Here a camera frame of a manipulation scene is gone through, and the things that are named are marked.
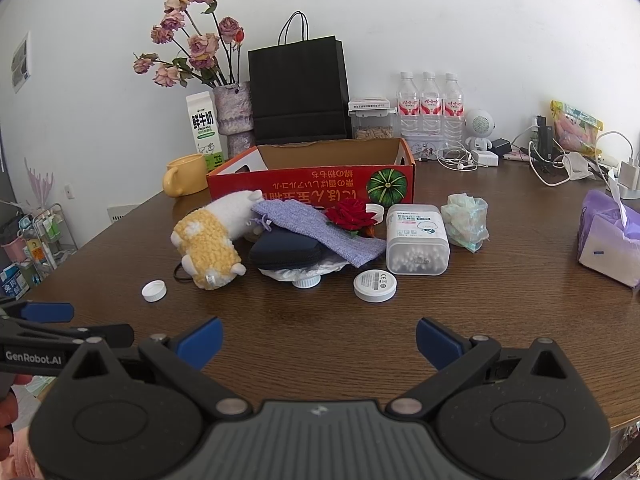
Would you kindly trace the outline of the person's left hand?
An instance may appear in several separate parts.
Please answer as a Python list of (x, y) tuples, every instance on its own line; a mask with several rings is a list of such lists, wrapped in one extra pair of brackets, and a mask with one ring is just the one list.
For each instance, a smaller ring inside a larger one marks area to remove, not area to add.
[(1, 459), (5, 460), (9, 455), (10, 446), (13, 443), (13, 430), (10, 426), (17, 420), (18, 402), (12, 388), (9, 388), (6, 396), (0, 403), (0, 452)]

